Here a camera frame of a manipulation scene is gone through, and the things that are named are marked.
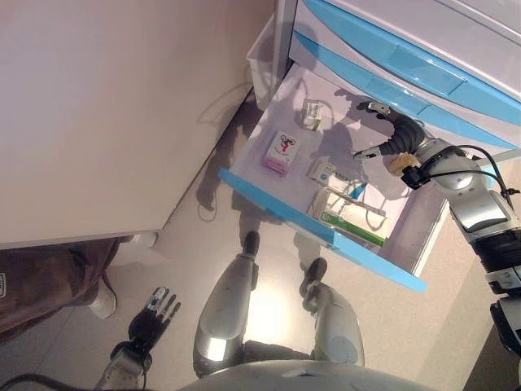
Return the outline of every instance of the robot leg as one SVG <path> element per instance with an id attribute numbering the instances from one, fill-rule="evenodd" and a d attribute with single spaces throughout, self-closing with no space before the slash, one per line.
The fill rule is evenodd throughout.
<path id="1" fill-rule="evenodd" d="M 304 308 L 316 316 L 313 358 L 364 366 L 360 326 L 348 301 L 321 283 L 327 263 L 317 258 L 306 270 L 300 286 Z"/>
<path id="2" fill-rule="evenodd" d="M 243 252 L 228 265 L 199 317 L 194 341 L 194 370 L 203 377 L 243 360 L 250 293 L 256 286 L 255 255 L 259 234 L 248 232 Z"/>

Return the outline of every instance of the white drawer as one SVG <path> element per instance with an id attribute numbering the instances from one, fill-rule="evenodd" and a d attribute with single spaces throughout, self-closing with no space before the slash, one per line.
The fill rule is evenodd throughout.
<path id="1" fill-rule="evenodd" d="M 296 121 L 304 98 L 324 104 L 320 131 L 302 130 Z M 242 196 L 332 251 L 406 287 L 422 291 L 425 283 L 418 275 L 436 240 L 437 227 L 446 216 L 445 200 L 428 185 L 409 191 L 399 178 L 387 172 L 382 158 L 357 166 L 352 159 L 356 150 L 381 143 L 393 131 L 390 123 L 356 110 L 360 99 L 363 98 L 356 89 L 341 90 L 294 64 L 241 155 L 230 171 L 223 169 L 220 176 Z M 261 164 L 278 130 L 302 141 L 286 177 L 278 176 Z M 363 171 L 368 181 L 385 195 L 383 209 L 388 208 L 389 216 L 392 210 L 397 210 L 393 216 L 395 228 L 383 247 L 341 235 L 306 213 L 320 189 L 307 178 L 309 166 L 318 156 L 331 156 L 337 167 L 350 173 Z"/>

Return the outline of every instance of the white cabinet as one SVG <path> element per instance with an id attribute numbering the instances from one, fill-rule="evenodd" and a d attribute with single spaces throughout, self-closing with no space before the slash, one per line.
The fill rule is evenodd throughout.
<path id="1" fill-rule="evenodd" d="M 159 230 L 273 2 L 0 3 L 0 248 Z"/>

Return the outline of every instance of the black cable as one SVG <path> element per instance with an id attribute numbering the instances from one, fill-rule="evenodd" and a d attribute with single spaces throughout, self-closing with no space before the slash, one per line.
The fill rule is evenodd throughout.
<path id="1" fill-rule="evenodd" d="M 497 175 L 497 183 L 499 184 L 499 187 L 501 188 L 501 195 L 503 196 L 503 198 L 505 198 L 508 205 L 512 209 L 514 209 L 514 206 L 512 205 L 512 199 L 510 198 L 510 189 L 506 188 L 506 184 L 503 181 L 503 177 L 501 176 L 501 173 L 499 172 L 499 168 L 497 167 L 496 161 L 492 158 L 492 156 L 487 151 L 485 151 L 483 148 L 477 147 L 476 145 L 466 145 L 465 144 L 465 145 L 457 145 L 457 147 L 475 149 L 476 151 L 480 151 L 487 157 L 488 161 L 490 161 L 490 164 L 494 168 L 494 172 Z"/>
<path id="2" fill-rule="evenodd" d="M 481 170 L 478 170 L 478 169 L 460 169 L 460 170 L 457 170 L 457 171 L 448 171 L 446 173 L 439 173 L 439 174 L 429 175 L 428 177 L 426 177 L 426 179 L 431 179 L 431 178 L 436 178 L 436 177 L 444 177 L 446 175 L 453 175 L 453 174 L 482 174 L 482 175 L 487 175 L 490 178 L 493 178 L 494 180 L 496 180 L 499 183 L 499 178 L 496 175 L 488 173 L 486 171 L 481 171 Z"/>
<path id="3" fill-rule="evenodd" d="M 0 386 L 0 391 L 7 391 L 11 387 L 19 383 L 33 382 L 47 387 L 48 389 L 53 389 L 54 391 L 94 391 L 93 389 L 81 389 L 79 387 L 74 387 L 73 385 L 62 383 L 61 381 L 57 381 L 50 377 L 44 375 L 38 375 L 37 373 L 24 373 L 23 375 L 19 375 L 13 377 L 8 380 L 6 383 Z M 118 391 L 115 389 L 108 389 L 106 391 Z M 120 389 L 119 391 L 139 391 L 138 389 Z"/>

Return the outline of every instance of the white shoe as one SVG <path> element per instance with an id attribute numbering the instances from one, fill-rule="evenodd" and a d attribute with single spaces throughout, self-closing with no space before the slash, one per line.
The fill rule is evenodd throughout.
<path id="1" fill-rule="evenodd" d="M 105 284 L 104 279 L 99 279 L 98 295 L 89 308 L 100 319 L 106 319 L 116 311 L 117 299 L 114 292 Z"/>

